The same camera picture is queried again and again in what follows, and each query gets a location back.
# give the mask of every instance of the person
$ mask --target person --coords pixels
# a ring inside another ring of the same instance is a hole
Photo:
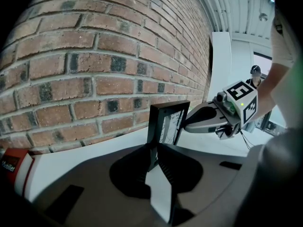
[[[261,83],[261,68],[258,65],[252,66],[250,70],[251,77],[246,80],[246,83],[257,89]]]
[[[264,116],[278,105],[288,128],[303,123],[303,93],[300,76],[303,74],[301,48],[276,0],[275,17],[271,28],[272,66],[258,86],[258,110],[250,121]]]

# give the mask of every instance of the window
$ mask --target window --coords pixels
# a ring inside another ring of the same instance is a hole
[[[254,65],[260,66],[262,75],[266,77],[271,68],[271,58],[254,52]]]

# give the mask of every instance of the white table surface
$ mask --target white table surface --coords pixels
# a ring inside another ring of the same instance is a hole
[[[36,156],[27,181],[25,198],[32,202],[44,188],[83,161],[145,144],[147,130],[148,128],[144,128],[91,146]],[[266,143],[271,138],[270,135],[258,129],[255,129],[252,134],[248,132],[244,134],[254,145]],[[240,134],[233,139],[219,140],[214,133],[191,134],[182,131],[178,146],[208,153],[243,157],[249,151]]]

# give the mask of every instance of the shirt sleeve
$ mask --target shirt sleeve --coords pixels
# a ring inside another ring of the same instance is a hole
[[[294,64],[293,57],[291,56],[283,35],[277,32],[274,24],[271,27],[271,46],[273,54],[272,63],[292,67]]]

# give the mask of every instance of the book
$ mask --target book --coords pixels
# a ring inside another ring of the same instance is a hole
[[[8,148],[1,159],[0,170],[20,196],[24,197],[26,181],[33,162],[27,149]]]

